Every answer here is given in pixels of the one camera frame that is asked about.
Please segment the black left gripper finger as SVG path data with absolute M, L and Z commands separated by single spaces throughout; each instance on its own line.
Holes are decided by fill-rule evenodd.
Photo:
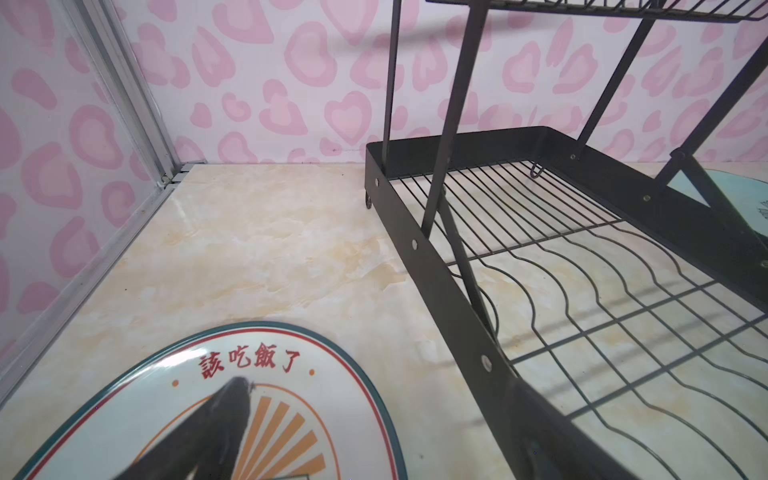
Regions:
M 230 479 L 250 414 L 251 385 L 228 381 L 120 479 Z

